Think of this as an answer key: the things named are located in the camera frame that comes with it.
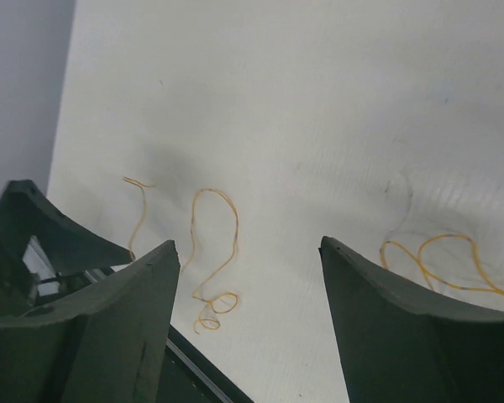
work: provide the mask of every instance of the orange thread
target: orange thread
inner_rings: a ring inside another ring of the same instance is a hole
[[[138,221],[138,224],[136,224],[136,227],[134,228],[134,231],[131,235],[131,238],[129,238],[129,254],[130,254],[132,260],[136,260],[136,256],[134,256],[134,252],[133,252],[133,242],[134,242],[134,239],[136,238],[136,234],[140,230],[140,227],[142,227],[142,224],[144,224],[145,217],[147,216],[147,213],[148,213],[148,203],[145,198],[144,189],[150,188],[150,187],[155,187],[155,185],[145,185],[142,182],[138,182],[137,180],[128,178],[127,176],[125,176],[123,178],[123,180],[126,181],[127,183],[130,183],[131,185],[137,186],[142,191],[142,206],[143,206],[142,207],[142,215],[140,216],[140,220]]]
[[[229,264],[229,262],[231,262],[233,260],[233,258],[235,257],[235,254],[237,253],[237,237],[239,234],[239,215],[237,214],[237,209],[235,208],[232,201],[229,200],[229,198],[222,191],[220,191],[218,189],[210,189],[210,188],[201,189],[201,190],[197,191],[196,194],[194,195],[194,199],[192,200],[192,218],[191,218],[192,253],[191,253],[191,257],[183,265],[181,272],[185,271],[186,267],[188,267],[188,265],[192,262],[192,259],[194,259],[194,256],[196,254],[196,235],[194,232],[196,203],[197,203],[198,197],[204,191],[210,191],[212,193],[216,193],[217,195],[221,196],[228,203],[228,205],[232,209],[232,212],[234,212],[234,215],[235,215],[235,234],[234,234],[234,243],[233,243],[233,247],[232,247],[232,254],[229,256],[229,258],[224,263],[222,263],[222,265],[218,269],[214,270],[211,273],[211,275],[209,275],[209,277],[207,277],[192,292],[192,298],[194,298],[195,300],[205,302],[205,304],[206,304],[202,308],[202,310],[200,311],[200,313],[198,315],[198,319],[194,322],[193,327],[194,327],[194,332],[196,334],[200,334],[200,332],[197,330],[198,323],[201,324],[207,330],[218,330],[221,325],[220,325],[220,321],[217,318],[217,315],[223,315],[225,313],[229,313],[233,309],[235,309],[237,304],[239,304],[239,297],[237,296],[237,294],[235,294],[233,292],[224,292],[223,294],[220,294],[219,296],[216,296],[216,297],[209,299],[209,300],[204,299],[199,295],[199,291],[203,288],[203,286],[205,286],[205,284],[207,284],[215,275],[217,275],[220,272],[220,270],[222,270],[224,267],[226,267]],[[224,297],[231,297],[234,300],[234,303],[227,304],[223,299]],[[218,310],[214,305],[216,301],[221,301],[223,303],[226,303],[229,306],[229,308],[225,309],[225,310]]]
[[[443,238],[461,238],[461,239],[466,239],[467,241],[470,242],[470,245],[472,247],[472,259],[474,260],[476,269],[478,270],[478,273],[480,274],[480,277],[485,281],[485,283],[488,286],[490,286],[490,288],[463,287],[461,285],[456,285],[456,284],[453,284],[453,283],[449,283],[448,281],[446,281],[442,277],[439,277],[439,276],[433,274],[432,272],[430,272],[428,270],[428,268],[426,268],[426,266],[422,262],[422,252],[423,252],[423,250],[429,244],[431,244],[431,243],[433,243],[435,241],[438,241],[440,239],[443,239]],[[401,243],[399,243],[397,241],[387,240],[387,241],[385,241],[381,245],[381,249],[379,249],[379,255],[380,255],[380,258],[381,258],[381,264],[382,264],[383,268],[389,270],[388,264],[386,263],[386,257],[385,257],[385,247],[386,247],[387,244],[396,245],[398,248],[400,248],[401,250],[403,250],[403,252],[405,252],[412,260],[414,260],[416,262],[416,264],[418,265],[418,267],[422,271],[423,278],[428,283],[429,289],[432,290],[432,291],[435,291],[435,289],[433,288],[433,285],[431,284],[431,280],[429,279],[430,277],[432,279],[435,279],[436,281],[439,281],[439,282],[447,285],[448,287],[454,288],[456,290],[477,291],[477,292],[491,292],[491,293],[498,294],[500,296],[504,296],[504,290],[501,289],[501,288],[499,288],[498,286],[496,286],[489,279],[489,277],[487,276],[486,272],[484,271],[484,269],[483,269],[483,267],[481,265],[480,256],[478,254],[478,244],[476,243],[476,241],[474,239],[472,239],[468,235],[464,235],[463,233],[444,233],[442,235],[438,235],[436,237],[430,238],[426,242],[424,242],[424,243],[422,243],[420,245],[420,247],[418,248],[417,256],[415,256],[414,254],[412,254],[411,251],[409,249],[407,249]]]

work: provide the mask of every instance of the white table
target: white table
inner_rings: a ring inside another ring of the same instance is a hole
[[[219,331],[192,331],[190,294],[233,236],[231,211],[205,195],[172,324],[258,403],[348,401],[323,235],[377,262],[408,181],[404,225],[470,233],[504,285],[504,0],[78,0],[50,199],[125,246],[141,199],[124,175],[157,186],[137,254],[173,238],[188,257],[200,188],[239,210],[239,255],[206,294],[241,304]],[[475,281],[468,248],[452,248],[460,258],[436,248],[432,263]]]

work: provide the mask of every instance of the orange string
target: orange string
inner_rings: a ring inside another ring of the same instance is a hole
[[[216,193],[217,195],[221,196],[230,206],[232,209],[232,212],[234,213],[235,216],[235,233],[234,233],[234,243],[232,247],[232,253],[229,256],[229,258],[226,259],[224,263],[218,269],[214,270],[209,277],[207,277],[193,292],[192,292],[192,298],[195,300],[199,300],[202,302],[205,302],[205,306],[202,308],[198,315],[198,319],[194,322],[194,332],[197,334],[200,334],[199,331],[197,330],[197,324],[199,323],[202,325],[204,328],[207,330],[218,330],[220,328],[220,321],[217,318],[217,315],[223,315],[225,313],[231,312],[237,304],[239,304],[239,297],[237,294],[233,292],[224,292],[223,294],[220,294],[218,296],[215,296],[212,299],[204,299],[203,297],[200,296],[200,291],[202,290],[203,286],[205,286],[215,275],[217,275],[220,270],[222,270],[224,267],[226,267],[229,262],[233,260],[235,255],[237,254],[237,237],[239,234],[239,215],[237,214],[237,209],[235,208],[234,204],[232,203],[231,200],[220,190],[218,189],[201,189],[196,192],[194,195],[194,199],[192,200],[192,218],[191,218],[191,240],[192,240],[192,253],[191,257],[188,259],[188,261],[183,265],[182,271],[185,271],[186,267],[192,262],[194,259],[194,256],[196,254],[196,234],[194,231],[194,224],[195,224],[195,214],[196,214],[196,203],[198,197],[206,191],[210,191],[212,193]],[[232,304],[228,304],[223,298],[224,297],[229,297],[231,300],[233,300]],[[228,305],[228,309],[217,309],[215,307],[215,302],[216,301],[221,301],[222,303],[225,303]]]
[[[136,227],[134,228],[134,231],[133,231],[131,237],[129,238],[129,254],[130,254],[132,260],[136,260],[136,257],[134,256],[134,252],[133,252],[133,242],[134,242],[134,239],[136,238],[136,235],[138,234],[138,231],[140,230],[140,227],[142,227],[142,225],[144,224],[145,217],[148,214],[148,203],[145,198],[144,189],[149,188],[149,187],[155,187],[155,185],[145,185],[142,182],[138,182],[135,179],[128,178],[127,176],[125,176],[123,178],[123,180],[126,181],[127,183],[130,183],[131,185],[137,186],[142,191],[142,206],[143,206],[142,207],[142,215],[140,216],[140,220],[138,221],[138,224],[136,224]]]
[[[470,246],[472,247],[472,258],[473,258],[473,260],[475,262],[476,269],[478,270],[478,273],[480,274],[481,278],[485,281],[485,283],[490,288],[463,287],[461,285],[456,285],[456,284],[453,284],[453,283],[450,283],[450,282],[446,281],[442,277],[439,277],[439,276],[433,274],[432,272],[430,272],[428,270],[428,268],[426,268],[426,266],[422,262],[422,253],[423,253],[423,250],[429,244],[431,244],[433,242],[436,242],[436,241],[438,241],[440,239],[443,239],[443,238],[461,238],[461,239],[466,239],[467,241],[469,241]],[[420,248],[418,248],[418,253],[417,253],[416,256],[414,254],[412,254],[411,251],[409,249],[407,249],[404,245],[402,245],[401,243],[399,243],[397,241],[391,241],[391,240],[385,241],[381,245],[381,248],[379,249],[379,256],[381,258],[381,264],[382,264],[383,268],[389,270],[388,264],[386,263],[386,257],[385,257],[385,247],[386,247],[387,244],[396,245],[398,248],[400,248],[401,250],[403,250],[403,252],[405,252],[412,260],[414,260],[414,262],[416,262],[416,264],[418,265],[418,267],[422,271],[423,278],[428,283],[429,289],[432,290],[432,291],[435,291],[435,289],[433,288],[433,285],[431,284],[431,280],[429,278],[435,279],[436,281],[439,281],[439,282],[447,285],[448,287],[454,288],[456,290],[477,291],[477,292],[491,292],[491,293],[494,293],[494,294],[498,294],[500,296],[504,296],[504,290],[501,289],[501,288],[499,288],[497,285],[495,285],[489,279],[489,277],[487,276],[486,272],[484,271],[484,269],[483,269],[483,267],[481,265],[480,256],[478,254],[478,244],[475,242],[474,239],[472,239],[468,235],[464,235],[463,233],[444,233],[442,235],[438,235],[436,237],[430,238],[426,242],[424,242],[424,243],[422,243],[420,245]]]

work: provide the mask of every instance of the white surface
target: white surface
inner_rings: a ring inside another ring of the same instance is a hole
[[[79,0],[50,198],[125,245],[141,199],[123,175],[157,185],[137,254],[173,238],[188,257],[199,188],[239,209],[239,256],[206,294],[242,303],[218,332],[193,333],[202,304],[190,293],[233,234],[229,208],[205,195],[177,329],[258,403],[347,401],[323,235],[378,261],[408,178],[403,229],[468,233],[504,286],[504,0]],[[474,282],[456,242],[427,259]],[[388,259],[422,282],[408,258]]]

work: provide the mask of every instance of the gray wall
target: gray wall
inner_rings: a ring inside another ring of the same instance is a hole
[[[0,190],[46,191],[74,0],[0,0]]]

